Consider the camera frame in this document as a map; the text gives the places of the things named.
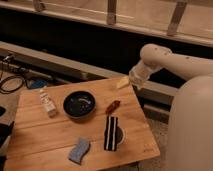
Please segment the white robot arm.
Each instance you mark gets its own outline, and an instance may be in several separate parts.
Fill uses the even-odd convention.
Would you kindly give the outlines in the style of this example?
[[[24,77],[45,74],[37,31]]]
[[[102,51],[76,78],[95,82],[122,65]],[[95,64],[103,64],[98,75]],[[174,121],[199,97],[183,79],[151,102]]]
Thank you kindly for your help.
[[[213,59],[146,44],[128,81],[141,88],[163,68],[186,81],[172,101],[165,171],[213,171]]]

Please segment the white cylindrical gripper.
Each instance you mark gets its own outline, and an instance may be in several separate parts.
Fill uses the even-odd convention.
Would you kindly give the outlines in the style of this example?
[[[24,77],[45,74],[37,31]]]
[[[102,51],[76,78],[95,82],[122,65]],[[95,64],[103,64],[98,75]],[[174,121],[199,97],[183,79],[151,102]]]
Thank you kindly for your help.
[[[131,82],[132,85],[136,86],[138,90],[141,90],[144,83],[150,78],[150,76],[156,72],[156,68],[145,64],[140,60],[130,71],[129,77],[125,76],[120,79],[116,84],[117,89],[121,89],[128,86]]]

